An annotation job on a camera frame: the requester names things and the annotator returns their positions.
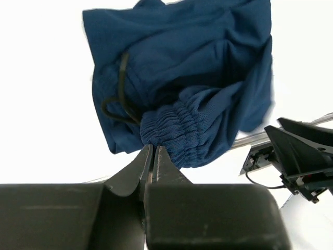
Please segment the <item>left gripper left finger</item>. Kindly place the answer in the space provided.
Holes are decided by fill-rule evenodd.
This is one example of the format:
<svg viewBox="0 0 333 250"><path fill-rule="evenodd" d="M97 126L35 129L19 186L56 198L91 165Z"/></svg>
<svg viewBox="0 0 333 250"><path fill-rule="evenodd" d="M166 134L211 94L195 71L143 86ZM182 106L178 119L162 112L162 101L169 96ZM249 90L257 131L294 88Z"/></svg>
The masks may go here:
<svg viewBox="0 0 333 250"><path fill-rule="evenodd" d="M128 197L139 188L139 198L143 198L152 167L153 146L145 145L132 162L105 182L105 187L119 197Z"/></svg>

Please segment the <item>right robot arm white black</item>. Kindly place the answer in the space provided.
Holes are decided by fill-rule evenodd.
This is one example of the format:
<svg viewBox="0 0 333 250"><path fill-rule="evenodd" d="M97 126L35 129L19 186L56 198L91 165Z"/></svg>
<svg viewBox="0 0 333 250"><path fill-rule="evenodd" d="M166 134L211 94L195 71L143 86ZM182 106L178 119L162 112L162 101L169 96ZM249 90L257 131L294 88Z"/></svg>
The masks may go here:
<svg viewBox="0 0 333 250"><path fill-rule="evenodd" d="M281 128L265 127L273 147L269 162L281 173L281 181L292 194L312 203L332 190L332 129L286 118Z"/></svg>

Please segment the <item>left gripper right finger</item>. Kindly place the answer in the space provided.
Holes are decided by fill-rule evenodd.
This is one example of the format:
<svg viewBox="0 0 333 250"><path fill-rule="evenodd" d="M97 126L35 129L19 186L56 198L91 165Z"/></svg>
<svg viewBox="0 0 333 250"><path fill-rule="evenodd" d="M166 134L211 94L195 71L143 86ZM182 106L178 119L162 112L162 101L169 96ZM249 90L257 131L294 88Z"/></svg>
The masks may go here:
<svg viewBox="0 0 333 250"><path fill-rule="evenodd" d="M158 146L152 169L152 183L157 184L192 184L172 163L165 147Z"/></svg>

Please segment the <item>navy blue shorts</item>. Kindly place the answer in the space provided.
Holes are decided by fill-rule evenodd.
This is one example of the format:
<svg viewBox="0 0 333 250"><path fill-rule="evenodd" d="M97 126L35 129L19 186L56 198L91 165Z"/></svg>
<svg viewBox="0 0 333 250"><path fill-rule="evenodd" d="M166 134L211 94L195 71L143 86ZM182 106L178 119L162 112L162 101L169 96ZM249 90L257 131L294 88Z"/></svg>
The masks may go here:
<svg viewBox="0 0 333 250"><path fill-rule="evenodd" d="M140 1L89 9L92 96L113 154L164 146L178 168L207 165L272 104L270 1Z"/></svg>

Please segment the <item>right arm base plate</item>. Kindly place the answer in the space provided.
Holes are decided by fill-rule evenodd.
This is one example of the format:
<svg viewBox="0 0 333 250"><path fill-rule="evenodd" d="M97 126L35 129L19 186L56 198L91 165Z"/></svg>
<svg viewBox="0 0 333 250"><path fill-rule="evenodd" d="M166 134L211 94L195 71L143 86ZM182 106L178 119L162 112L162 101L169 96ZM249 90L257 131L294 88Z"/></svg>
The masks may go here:
<svg viewBox="0 0 333 250"><path fill-rule="evenodd" d="M239 175L268 166L270 164L268 158L272 152L273 146L270 142L251 146Z"/></svg>

